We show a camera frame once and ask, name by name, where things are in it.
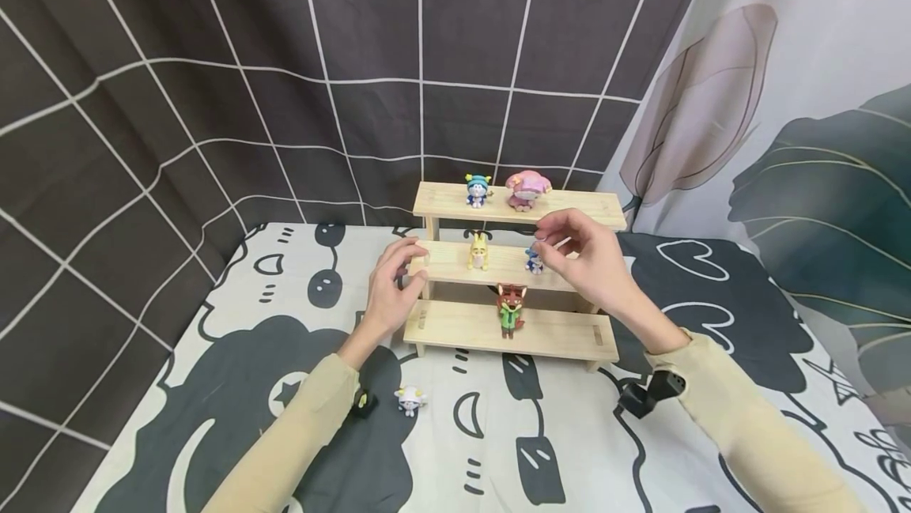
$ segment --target left hand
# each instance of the left hand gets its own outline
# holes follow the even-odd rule
[[[361,325],[378,327],[384,337],[402,326],[427,282],[427,272],[421,270],[412,276],[404,290],[395,285],[395,279],[407,273],[406,265],[414,256],[427,255],[427,250],[420,248],[417,242],[418,238],[411,236],[386,246],[370,273],[367,313]]]
[[[370,273],[370,287],[367,291],[367,311],[361,325],[348,337],[339,350],[339,356],[349,367],[357,370],[380,341],[400,328],[411,313],[418,296],[427,282],[425,270],[412,276],[408,286],[399,290],[395,279],[407,271],[404,266],[414,256],[425,256],[427,250],[416,243],[418,238],[402,238],[388,246],[376,261]]]

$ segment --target white grid line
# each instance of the white grid line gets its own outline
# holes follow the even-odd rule
[[[104,442],[95,440],[91,436],[86,436],[85,434],[80,434],[76,430],[70,430],[69,428],[64,427],[64,425],[62,425],[62,424],[58,424],[51,420],[48,420],[47,418],[40,417],[40,416],[36,415],[36,413],[31,413],[28,410],[19,409],[18,406],[10,405],[8,403],[5,403],[2,400],[0,400],[0,411],[11,413],[11,415],[22,418],[24,420],[28,420],[28,422],[32,422],[32,423],[35,423],[38,425],[43,425],[43,427],[45,427],[49,430],[53,430],[55,432],[59,430],[62,434],[66,434],[67,436],[73,437],[74,439],[77,439],[80,442],[88,443],[90,446],[94,446],[98,449],[102,449],[102,451],[107,452],[107,451],[109,451],[110,448],[112,448]]]
[[[223,142],[227,142],[227,143],[244,143],[244,144],[246,144],[246,145],[259,145],[259,146],[271,147],[271,144],[270,144],[270,143],[267,143],[267,142],[264,142],[264,141],[237,140],[237,139],[234,139],[234,138],[211,138],[211,139],[209,139],[209,140],[199,141],[199,142],[197,143],[197,145],[200,146],[200,147],[202,147],[202,146],[208,145],[208,144],[210,144],[210,143],[223,143]],[[348,154],[348,153],[344,153],[341,149],[336,149],[336,148],[331,147],[331,146],[328,146],[328,145],[309,145],[309,144],[300,144],[300,145],[298,145],[298,144],[293,144],[293,143],[276,143],[276,144],[274,144],[274,145],[275,145],[275,147],[277,147],[277,148],[282,148],[282,149],[325,149],[325,151],[337,153],[337,154],[342,155],[342,156],[344,156],[344,157],[346,157],[346,158],[348,158],[348,159],[353,159],[353,160],[403,161],[403,160],[417,160],[417,159],[421,159],[421,154],[419,154],[419,153],[415,153],[415,154],[413,154],[413,155],[401,155],[401,156],[398,156],[398,157],[379,157],[379,156],[377,156],[377,155],[351,155],[351,154]],[[173,157],[172,159],[169,159],[168,161],[165,161],[165,164],[164,164],[164,165],[172,164],[173,161],[178,160],[178,159],[181,158],[182,156],[184,156],[184,155],[186,155],[187,153],[191,152],[192,149],[193,149],[193,148],[191,148],[191,147],[188,147],[188,148],[184,149],[181,153],[179,153],[178,155],[176,155],[176,156]],[[497,165],[497,162],[496,162],[496,161],[469,160],[469,159],[465,159],[465,158],[461,158],[461,157],[453,157],[452,155],[436,155],[436,154],[433,154],[433,153],[425,153],[423,156],[424,156],[425,158],[426,158],[426,157],[430,157],[430,158],[435,158],[435,159],[439,159],[439,160],[461,161],[461,162],[463,162],[463,164],[491,165],[491,166]],[[569,166],[568,166],[568,165],[522,165],[522,164],[500,164],[500,165],[503,166],[503,167],[516,167],[516,168],[525,168],[525,169],[535,169],[535,168],[537,168],[537,169],[564,169],[564,170],[567,170],[567,171],[569,170]],[[576,167],[576,168],[575,168],[575,171],[577,171],[577,172],[583,172],[583,173],[597,173],[597,174],[599,174],[599,175],[603,175],[603,174],[604,174],[604,172],[599,172],[599,171],[595,171],[595,170],[591,170],[591,169],[582,169],[582,168],[579,168],[579,167]],[[298,199],[298,201],[305,202],[306,200],[305,200],[305,199]]]
[[[617,67],[621,63],[621,58],[623,56],[623,51],[625,50],[629,38],[632,35],[632,29],[636,26],[636,21],[639,20],[639,14],[642,11],[642,5],[645,3],[645,0],[639,0],[639,3],[636,4],[636,10],[632,13],[632,20],[629,21],[629,27],[627,27],[627,32],[623,35],[623,41],[621,46],[617,50],[617,56],[614,57],[614,63],[610,66],[610,72],[607,74],[607,79],[604,81],[604,88],[601,89],[601,98],[598,99],[598,102],[595,102],[595,110],[592,112],[592,117],[588,119],[588,125],[585,127],[585,134],[582,134],[582,139],[579,142],[579,148],[576,149],[576,156],[572,160],[572,165],[569,166],[569,173],[567,173],[567,178],[563,181],[563,189],[567,188],[569,184],[569,178],[572,177],[573,169],[576,167],[576,162],[579,161],[579,155],[582,154],[582,147],[585,145],[585,141],[588,140],[588,132],[592,131],[592,124],[595,123],[595,117],[598,116],[598,110],[601,108],[601,101],[604,100],[604,95],[607,94],[607,88],[610,87],[610,82],[613,81],[614,74],[617,72]]]
[[[104,219],[103,221],[98,223],[98,225],[95,228],[93,228],[91,231],[89,231],[89,233],[86,233],[85,236],[82,238],[82,240],[79,241],[77,243],[77,245],[73,247],[73,250],[70,252],[70,254],[66,256],[66,259],[64,259],[64,263],[62,263],[62,265],[60,265],[60,268],[58,268],[58,271],[56,271],[54,273],[54,275],[51,276],[50,280],[47,281],[47,284],[45,284],[44,287],[42,287],[41,290],[35,294],[35,297],[33,297],[31,299],[31,301],[28,304],[26,304],[25,307],[22,308],[22,310],[19,310],[19,313],[16,315],[16,317],[13,317],[13,320],[9,323],[9,325],[0,329],[0,341],[3,338],[5,338],[7,334],[9,334],[11,331],[13,331],[14,328],[16,328],[19,321],[21,321],[22,318],[25,317],[26,314],[28,314],[28,310],[30,310],[32,308],[32,305],[35,305],[35,303],[41,299],[41,297],[44,295],[44,293],[47,292],[48,288],[55,283],[56,279],[58,279],[60,277],[62,270],[64,270],[64,266],[70,265],[70,263],[73,261],[73,259],[76,258],[76,255],[79,254],[79,251],[82,250],[83,246],[85,246],[92,239],[92,237],[94,237],[101,229],[103,229],[103,227],[108,226],[108,224],[110,224],[114,219],[118,218],[120,216],[120,214],[125,213],[127,211],[127,209],[129,209],[131,206],[133,206],[137,202],[141,201],[143,199],[143,197],[145,197],[146,195],[150,194],[150,192],[152,190],[155,190],[155,187],[158,184],[158,181],[161,181],[161,173],[164,171],[164,169],[166,167],[168,167],[170,164],[173,164],[174,161],[177,161],[178,159],[180,159],[181,157],[183,157],[184,155],[186,155],[187,153],[190,153],[192,151],[193,151],[193,147],[192,146],[188,147],[183,152],[176,154],[172,159],[165,161],[162,165],[158,165],[158,170],[155,173],[155,179],[152,179],[152,183],[149,184],[148,188],[144,189],[142,192],[140,192],[139,195],[137,195],[136,197],[133,197],[130,201],[127,201],[124,204],[124,206],[121,206],[114,213],[110,214],[107,219]]]
[[[293,197],[297,197],[294,194],[294,185],[292,185],[292,183],[290,182],[290,178],[288,177],[288,172],[284,168],[284,164],[282,162],[282,156],[279,155],[278,148],[275,147],[275,142],[274,142],[274,140],[272,140],[272,134],[269,131],[269,125],[266,124],[266,119],[263,116],[263,112],[259,110],[259,102],[256,99],[256,95],[253,94],[253,88],[250,86],[250,81],[247,80],[247,72],[240,65],[240,58],[237,56],[237,51],[234,48],[234,42],[230,39],[230,34],[228,34],[228,27],[225,26],[225,22],[221,18],[221,11],[218,10],[218,5],[216,4],[215,0],[210,0],[210,2],[212,4],[212,10],[215,11],[215,17],[218,19],[218,25],[221,26],[221,31],[224,33],[225,40],[228,41],[228,47],[230,48],[230,54],[232,54],[232,57],[234,57],[234,62],[237,65],[236,68],[238,69],[238,71],[240,71],[240,77],[242,77],[244,79],[244,84],[247,86],[247,92],[250,93],[250,99],[253,102],[253,107],[256,109],[256,114],[259,117],[259,121],[263,124],[263,130],[266,132],[266,138],[269,139],[269,143],[272,145],[272,151],[275,152],[275,159],[278,160],[278,162],[279,162],[279,169],[282,170],[282,175],[285,178],[285,182],[288,183],[288,190],[290,191],[290,194]],[[304,211],[302,211],[300,206],[297,207],[297,211],[298,211],[298,213],[301,214],[301,220],[306,223],[307,219],[306,219],[306,217],[304,217]]]
[[[361,217],[364,218],[364,225],[367,225],[367,213],[364,209],[364,197],[361,196],[361,188],[357,185],[357,178],[354,176],[354,167],[351,165],[351,160],[348,158],[348,148],[346,143],[344,143],[344,134],[342,133],[342,120],[339,119],[339,111],[335,106],[335,96],[332,95],[332,87],[329,82],[329,69],[326,67],[326,57],[323,53],[323,39],[319,37],[319,26],[316,23],[316,4],[313,0],[307,0],[307,5],[310,8],[310,21],[313,26],[313,38],[316,39],[316,50],[319,52],[319,67],[323,69],[323,78],[326,81],[326,92],[329,93],[329,105],[332,107],[332,117],[335,118],[335,128],[339,132],[339,141],[342,143],[342,151],[346,154],[346,161],[348,164],[348,171],[351,172],[351,181],[354,183],[354,190],[357,191],[357,200],[361,202]]]
[[[70,90],[68,90],[66,88],[66,86],[64,86],[64,84],[60,81],[60,78],[58,78],[58,76],[56,76],[56,74],[54,74],[54,71],[50,69],[50,67],[47,65],[46,62],[44,62],[44,59],[41,58],[41,55],[38,54],[38,52],[35,50],[35,48],[30,44],[28,39],[25,38],[25,35],[23,35],[22,32],[20,32],[20,30],[16,26],[16,24],[14,24],[12,22],[12,20],[10,20],[10,18],[7,17],[6,11],[0,9],[0,18],[2,18],[2,20],[6,23],[6,26],[9,27],[10,30],[12,30],[13,34],[16,35],[17,39],[19,39],[19,42],[21,42],[22,45],[26,48],[26,50],[28,50],[28,52],[29,52],[29,54],[31,54],[32,58],[34,58],[36,60],[36,62],[38,63],[38,66],[40,66],[42,68],[44,73],[47,74],[48,77],[51,78],[51,80],[55,83],[56,87],[58,87],[60,89],[60,92],[64,93],[66,98],[68,100],[70,100],[70,103],[73,105],[74,108],[76,108],[76,110],[79,112],[79,115],[82,116],[82,118],[85,120],[85,123],[88,123],[89,127],[93,131],[95,131],[95,135],[97,135],[98,139],[101,140],[101,142],[104,144],[104,147],[108,148],[108,151],[110,153],[112,153],[114,158],[119,162],[120,166],[123,167],[123,169],[127,172],[127,175],[129,175],[133,179],[133,182],[138,185],[139,190],[140,191],[145,190],[144,186],[142,185],[142,182],[140,182],[139,178],[136,176],[136,173],[133,173],[133,170],[130,169],[130,166],[127,165],[127,162],[122,157],[120,157],[120,154],[118,152],[116,152],[116,149],[114,149],[114,146],[108,141],[108,138],[106,138],[102,134],[101,130],[98,129],[95,122],[89,117],[89,114],[85,113],[85,111],[82,109],[82,106],[80,106],[79,103],[76,101],[76,99],[73,98],[73,95],[70,94]],[[178,238],[180,238],[180,242],[184,243],[186,248],[188,250],[192,251],[193,248],[190,245],[190,243],[187,242],[187,239],[185,239],[183,234],[180,233],[180,230],[178,230],[178,228],[174,225],[174,223],[172,223],[172,220],[170,220],[168,215],[165,214],[165,212],[161,208],[160,204],[158,204],[157,201],[155,201],[154,197],[152,197],[151,194],[149,194],[148,196],[149,196],[149,201],[152,203],[152,206],[155,207],[157,212],[166,221],[168,226],[172,227],[172,230],[174,231],[174,233],[176,233]],[[199,259],[199,257],[197,257],[196,260],[197,260],[197,262],[199,262],[199,265],[202,266],[204,271],[207,274],[209,274],[209,278],[211,278],[211,280],[213,282],[215,282],[215,277],[212,276],[212,274],[209,272],[209,267],[204,265],[204,263],[202,262],[201,259]]]
[[[424,181],[424,0],[418,0],[418,101],[418,125],[421,127],[421,181]]]
[[[70,423],[70,420],[72,420],[74,416],[76,416],[76,413],[79,411],[79,409],[82,409],[82,405],[85,404],[85,401],[89,400],[89,397],[91,397],[91,394],[95,392],[95,389],[98,387],[98,385],[101,384],[101,381],[104,380],[104,377],[107,376],[108,372],[114,367],[114,363],[116,363],[116,361],[118,361],[120,356],[123,355],[123,352],[127,349],[127,345],[130,344],[130,341],[133,340],[133,336],[136,335],[136,329],[137,329],[137,327],[134,326],[133,331],[130,332],[130,335],[128,335],[126,341],[124,341],[123,345],[120,346],[120,350],[118,352],[116,352],[116,354],[112,358],[112,361],[110,361],[110,363],[108,363],[108,366],[106,368],[104,368],[104,370],[101,372],[101,375],[98,376],[98,379],[95,381],[94,385],[92,385],[92,387],[89,388],[89,392],[86,392],[85,395],[83,395],[82,400],[80,400],[78,402],[76,407],[74,407],[73,411],[70,412],[70,415],[66,417],[66,419],[62,422],[62,424],[60,424],[60,427],[55,429],[54,435],[51,436],[50,439],[44,444],[44,446],[41,448],[41,451],[37,453],[35,459],[32,460],[32,463],[29,464],[28,468],[23,473],[22,478],[19,479],[19,483],[17,483],[16,487],[14,487],[12,491],[10,491],[9,495],[6,496],[6,499],[3,500],[2,503],[0,503],[0,511],[2,511],[2,509],[4,509],[4,507],[6,507],[6,504],[9,503],[10,501],[12,501],[13,497],[15,497],[16,494],[19,493],[19,489],[22,489],[23,485],[25,485],[25,482],[28,480],[28,477],[32,475],[32,471],[35,469],[35,466],[38,465],[38,462],[41,460],[44,453],[47,452],[47,449],[49,447],[51,447],[51,444],[54,443],[54,440],[58,439],[58,436],[60,436],[60,433],[64,432],[64,430],[66,429],[66,434],[70,434],[72,436],[71,433],[74,433],[74,431],[70,430],[69,428],[66,428],[66,425]],[[89,442],[89,440],[84,439],[82,441],[86,442],[86,443],[92,443],[92,442]],[[100,442],[94,443],[93,446],[98,446],[98,443],[100,443]]]
[[[500,130],[500,144],[497,147],[497,163],[493,166],[493,182],[497,182],[497,173],[500,170],[500,157],[503,155],[503,141],[507,137],[507,125],[509,124],[509,111],[512,109],[512,98],[516,92],[516,77],[518,76],[518,65],[522,59],[522,43],[525,42],[525,29],[528,26],[528,14],[531,11],[531,0],[525,0],[525,13],[522,15],[522,28],[518,33],[518,45],[516,46],[516,60],[513,64],[513,76],[509,82],[509,95],[507,97],[507,111],[503,116],[503,130]]]
[[[190,132],[190,128],[187,128],[187,124],[184,122],[183,117],[180,115],[180,112],[178,112],[178,110],[176,110],[176,106],[174,105],[172,98],[170,98],[170,95],[168,95],[167,90],[165,90],[165,87],[163,86],[163,84],[161,84],[161,81],[158,80],[158,75],[156,74],[155,70],[152,69],[152,65],[149,64],[149,59],[146,58],[146,53],[142,50],[142,47],[139,46],[139,41],[137,41],[136,37],[134,37],[132,30],[130,30],[130,26],[127,25],[127,21],[125,20],[123,15],[120,13],[120,9],[118,9],[118,6],[116,6],[116,4],[114,3],[114,0],[107,0],[107,2],[108,2],[108,5],[110,6],[110,9],[112,9],[112,11],[114,11],[114,15],[116,16],[116,18],[118,18],[118,21],[120,22],[120,26],[123,28],[124,32],[127,34],[127,37],[130,38],[130,41],[133,44],[133,48],[136,48],[139,58],[142,59],[142,62],[144,64],[145,68],[149,71],[149,74],[152,75],[152,80],[155,81],[155,84],[158,87],[158,90],[161,91],[161,95],[164,96],[165,101],[168,102],[168,106],[170,107],[170,110],[172,110],[172,112],[174,113],[174,117],[176,118],[176,120],[178,120],[178,122],[180,123],[180,127],[183,129],[183,131],[187,135],[187,137],[190,138],[191,144],[195,144],[196,139],[193,138],[193,135]],[[230,197],[228,196],[228,191],[225,190],[224,186],[221,184],[221,181],[216,176],[215,171],[212,170],[211,165],[209,165],[209,160],[206,159],[206,156],[202,154],[202,151],[200,151],[199,148],[197,148],[197,154],[199,155],[199,159],[202,160],[202,163],[206,166],[206,169],[209,171],[209,174],[212,176],[212,179],[215,181],[215,184],[217,185],[218,190],[221,191],[221,194],[224,196],[225,200],[227,202],[230,202]],[[244,219],[240,218],[240,213],[237,211],[237,209],[234,209],[234,214],[237,216],[238,223],[240,223],[240,229],[242,231],[246,232],[247,226],[244,224]]]
[[[209,226],[210,224],[214,223],[218,219],[221,219],[227,213],[236,211],[236,209],[237,209],[236,206],[237,206],[237,202],[230,203],[230,207],[228,207],[227,209],[224,209],[224,211],[222,211],[221,213],[216,214],[214,217],[210,218],[208,221],[205,221],[205,223],[203,223],[202,226],[199,226],[199,231],[202,232],[202,238],[199,239],[199,244],[197,244],[196,248],[194,249],[194,251],[196,251],[197,254],[198,254],[199,250],[202,249],[202,245],[206,242],[206,227]],[[155,298],[158,297],[158,293],[161,293],[161,291],[164,290],[168,284],[170,284],[170,281],[172,281],[176,277],[176,275],[179,274],[180,271],[183,270],[183,268],[189,262],[190,262],[190,256],[187,256],[186,259],[180,263],[180,266],[178,266],[174,269],[174,272],[172,273],[172,275],[169,275],[165,279],[165,281],[162,281],[161,285],[158,286],[154,292],[152,292],[152,295],[149,296],[148,300],[146,300],[146,304],[142,306],[142,311],[139,312],[139,321],[142,321],[145,318],[146,311],[149,310],[149,306],[152,304],[152,302],[155,301]]]
[[[170,62],[184,62],[186,64],[197,64],[200,66],[210,66],[210,67],[216,67],[216,68],[221,68],[221,69],[230,69],[230,70],[238,69],[237,65],[227,64],[227,63],[223,63],[223,62],[211,62],[211,60],[198,60],[195,58],[160,57],[160,58],[148,58],[148,59],[146,59],[146,61],[150,65],[167,64]],[[144,65],[145,65],[145,63],[142,60],[138,60],[137,62],[131,62],[131,63],[125,64],[124,66],[122,66],[118,69],[109,70],[105,74],[101,74],[100,76],[96,77],[95,81],[92,82],[92,84],[90,84],[90,86],[83,89],[82,92],[73,94],[72,100],[62,100],[59,102],[55,102],[55,104],[52,104],[52,105],[48,106],[47,108],[44,108],[43,110],[36,111],[35,113],[29,114],[29,116],[19,118],[17,120],[14,120],[14,122],[6,124],[4,127],[0,128],[0,137],[4,136],[5,134],[9,134],[10,131],[21,128],[26,124],[35,122],[35,120],[37,120],[37,119],[46,117],[49,114],[54,113],[55,111],[64,110],[65,108],[68,108],[69,106],[72,105],[73,100],[76,100],[76,101],[82,100],[82,99],[86,98],[86,96],[91,94],[92,92],[95,92],[95,90],[97,90],[98,87],[101,86],[102,81],[106,81],[109,78],[113,78],[120,74],[124,74],[124,72],[127,72],[128,70],[133,70],[133,69],[143,67]],[[314,77],[304,76],[302,74],[298,74],[297,72],[293,72],[290,70],[281,69],[281,68],[277,68],[277,67],[259,67],[259,66],[241,65],[240,68],[242,70],[256,71],[256,72],[259,72],[259,71],[281,72],[281,74],[287,74],[287,75],[293,76],[295,78],[300,78],[300,80],[302,80],[302,81],[312,82],[314,84],[348,85],[348,84],[377,84],[377,83],[381,83],[381,82],[402,82],[402,83],[408,83],[408,84],[421,84],[421,81],[418,80],[418,78],[376,77],[376,78],[355,78],[355,80],[348,80],[348,81],[325,81],[323,78],[314,78]],[[448,87],[448,88],[470,88],[470,89],[496,90],[496,92],[509,92],[508,86],[496,86],[493,84],[471,84],[468,82],[444,82],[444,81],[423,81],[423,83],[425,86],[442,86],[442,87]],[[599,94],[590,94],[587,92],[551,92],[550,90],[534,90],[534,89],[526,89],[526,88],[514,88],[514,90],[515,90],[515,92],[525,92],[526,94],[537,94],[540,96],[561,96],[564,98],[588,98],[588,99],[592,99],[592,100],[598,100],[598,99],[617,100],[617,101],[621,101],[621,102],[629,102],[630,104],[641,104],[641,101],[642,101],[642,100],[635,100],[632,98],[623,98],[621,96],[609,96],[607,94],[605,94],[604,96],[601,96]]]
[[[35,296],[33,296],[31,298],[31,300],[21,310],[19,310],[19,313],[13,317],[13,319],[10,321],[10,323],[8,323],[8,325],[6,327],[4,327],[0,330],[0,341],[3,338],[5,338],[7,334],[12,332],[14,328],[16,328],[16,326],[23,319],[23,317],[25,317],[28,314],[28,312],[32,309],[32,306],[34,306],[38,302],[38,300],[40,300],[44,296],[44,293],[46,293],[47,290],[55,283],[55,281],[60,278],[60,274],[64,271],[66,266],[68,266],[73,261],[74,257],[76,257],[76,255],[79,253],[79,251],[81,251],[82,248],[99,231],[101,231],[101,229],[103,229],[104,226],[107,226],[108,224],[110,224],[112,221],[114,221],[114,219],[118,218],[120,216],[120,214],[125,213],[127,211],[127,209],[129,209],[131,206],[133,206],[137,202],[141,201],[142,198],[144,198],[146,195],[148,195],[150,193],[150,191],[155,190],[156,185],[158,184],[158,182],[161,181],[162,173],[164,172],[164,169],[166,167],[168,167],[170,164],[174,164],[175,161],[184,157],[188,153],[193,152],[194,149],[203,147],[204,145],[207,145],[209,143],[222,143],[222,142],[244,143],[247,145],[258,145],[258,146],[266,146],[266,147],[270,146],[269,143],[264,142],[264,141],[246,141],[246,140],[234,140],[234,139],[229,139],[229,138],[214,138],[214,139],[210,139],[210,140],[199,141],[199,142],[195,143],[193,146],[187,147],[182,152],[176,154],[173,158],[170,158],[170,159],[164,161],[163,164],[158,166],[157,173],[155,175],[155,179],[152,179],[152,183],[149,184],[148,188],[144,189],[141,194],[137,195],[136,197],[133,197],[133,199],[131,199],[130,201],[125,203],[124,206],[121,206],[114,213],[110,214],[107,219],[104,219],[103,221],[101,221],[95,228],[93,228],[91,231],[89,231],[89,233],[86,233],[85,236],[82,238],[82,240],[79,241],[79,243],[77,243],[76,246],[74,246],[73,250],[70,252],[70,255],[68,255],[66,257],[66,259],[64,260],[64,262],[61,263],[60,267],[56,270],[56,272],[47,281],[47,284],[45,284],[41,288],[41,290],[38,290],[38,292],[35,294]],[[276,147],[280,147],[283,149],[325,149],[326,151],[329,151],[329,152],[334,152],[334,153],[339,153],[340,155],[344,155],[341,151],[339,151],[339,149],[328,147],[328,146],[321,146],[321,145],[276,144]],[[364,155],[364,156],[352,155],[350,157],[352,159],[372,159],[372,160],[383,160],[383,161],[411,160],[411,159],[421,158],[420,155],[408,155],[408,156],[404,156],[404,157],[400,157],[400,158],[378,158],[376,156],[369,156],[369,155]],[[495,162],[492,162],[492,161],[459,159],[459,158],[454,158],[449,155],[425,154],[424,157],[432,158],[432,159],[439,159],[439,160],[460,161],[460,162],[463,162],[463,164],[486,165],[486,166],[495,166],[496,165]],[[539,170],[547,170],[547,169],[569,170],[569,167],[567,167],[565,165],[555,165],[555,166],[545,166],[545,167],[533,166],[533,165],[522,165],[522,164],[502,164],[502,165],[504,167],[511,167],[511,168],[516,168],[516,169],[534,169],[535,167],[537,167]],[[598,172],[598,171],[592,171],[592,170],[586,170],[586,169],[580,169],[580,168],[576,168],[575,171],[593,173],[595,175],[604,174],[604,172]],[[214,218],[209,219],[208,221],[206,221],[206,223],[204,223],[202,226],[200,226],[200,232],[202,232],[202,238],[200,238],[199,243],[192,248],[193,252],[198,254],[198,251],[200,249],[202,249],[202,245],[204,244],[204,239],[205,239],[205,227],[207,227],[209,224],[211,224],[212,221],[215,221],[218,218],[221,218],[221,216],[223,216],[224,214],[232,211],[232,209],[236,209],[238,204],[240,204],[241,202],[246,201],[247,199],[252,199],[252,198],[276,199],[276,200],[280,200],[280,201],[295,201],[294,199],[290,199],[287,197],[275,197],[272,195],[247,195],[245,197],[241,197],[237,201],[232,202],[232,205],[229,206],[228,209],[226,209],[222,213],[219,213]],[[371,209],[397,209],[398,211],[402,211],[404,213],[408,213],[408,214],[412,214],[412,215],[414,214],[413,212],[408,211],[408,209],[403,209],[401,207],[372,206],[372,204],[370,204],[369,202],[320,201],[320,200],[307,200],[307,199],[297,199],[296,201],[311,202],[311,203],[317,203],[317,204],[330,204],[330,206],[366,206]],[[161,290],[168,284],[168,282],[175,277],[176,273],[180,272],[180,270],[182,268],[184,268],[185,266],[186,266],[186,261],[184,263],[181,263],[180,267],[178,269],[176,269],[176,271],[172,275],[169,276],[167,281],[164,281],[164,283],[160,286],[160,288],[158,288],[158,290],[156,290],[155,295],[157,295],[159,292],[161,292]],[[138,317],[138,321],[141,322],[143,320],[146,310],[148,310],[149,305],[151,304],[152,300],[154,300],[155,295],[153,295],[153,297],[149,298],[149,301],[146,302],[146,305],[142,309],[142,313],[140,313],[140,315]]]
[[[77,280],[81,281],[82,284],[88,286],[89,289],[94,291],[95,293],[97,293],[98,296],[101,296],[101,299],[108,302],[108,304],[110,304],[110,306],[112,306],[114,309],[119,311],[119,313],[121,315],[123,315],[128,320],[133,322],[136,326],[139,326],[140,328],[142,328],[143,331],[145,331],[147,334],[149,334],[149,336],[152,339],[154,339],[155,341],[157,341],[157,343],[160,343],[161,346],[163,346],[168,351],[174,350],[174,349],[172,349],[172,347],[170,345],[165,343],[164,340],[159,338],[150,328],[143,326],[142,323],[140,323],[139,320],[137,320],[137,318],[133,317],[133,315],[129,311],[125,310],[123,307],[120,306],[120,304],[116,303],[112,298],[110,298],[107,295],[107,293],[102,292],[100,290],[100,288],[98,288],[98,286],[92,284],[91,281],[88,278],[86,278],[84,275],[82,275],[82,273],[77,271],[76,268],[73,268],[72,266],[70,266],[70,264],[66,260],[62,259],[52,249],[48,248],[46,244],[44,244],[40,240],[38,240],[37,237],[34,236],[34,234],[32,234],[28,229],[26,229],[25,226],[23,226],[22,224],[19,224],[19,221],[14,219],[13,215],[11,215],[10,213],[7,213],[6,211],[4,211],[4,209],[0,209],[0,218],[7,221],[7,223],[12,225],[14,229],[18,230],[19,232],[22,232],[22,236],[24,236],[25,238],[28,238],[32,243],[34,243],[38,248],[40,248],[44,252],[44,254],[52,257],[56,262],[59,263],[59,265],[64,270],[66,270],[67,272],[70,272],[71,274],[76,276]]]

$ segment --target pink figurine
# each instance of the pink figurine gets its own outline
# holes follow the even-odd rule
[[[513,190],[507,203],[521,213],[531,211],[535,206],[535,199],[553,189],[545,176],[530,170],[510,176],[507,179],[507,188]]]

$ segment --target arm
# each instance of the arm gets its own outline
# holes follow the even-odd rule
[[[401,266],[426,250],[406,238],[390,244],[370,278],[361,325],[337,353],[325,357],[301,382],[282,415],[259,437],[211,496],[203,513],[281,511],[316,455],[342,427],[358,389],[358,371],[380,341],[404,323],[426,274],[406,289],[395,287]]]
[[[674,325],[627,272],[617,236],[574,209],[542,218],[534,248],[589,302],[645,345],[649,363],[683,377],[679,403],[717,443],[763,511],[857,513],[863,506],[714,340]],[[566,255],[579,253],[569,259]]]
[[[679,329],[640,295],[630,299],[622,321],[643,345],[651,344],[646,358],[655,370],[673,371],[686,381],[679,403],[763,511],[864,511],[844,479],[713,339]],[[686,335],[683,345],[679,333]]]

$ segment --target beige long-sleeve shirt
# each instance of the beige long-sleeve shirt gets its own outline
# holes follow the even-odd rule
[[[655,370],[686,381],[685,411],[717,443],[738,481],[767,513],[859,513],[844,479],[791,429],[750,377],[712,339],[647,355]],[[351,409],[358,373],[330,355],[316,365],[282,415],[234,466],[203,513],[275,513]]]

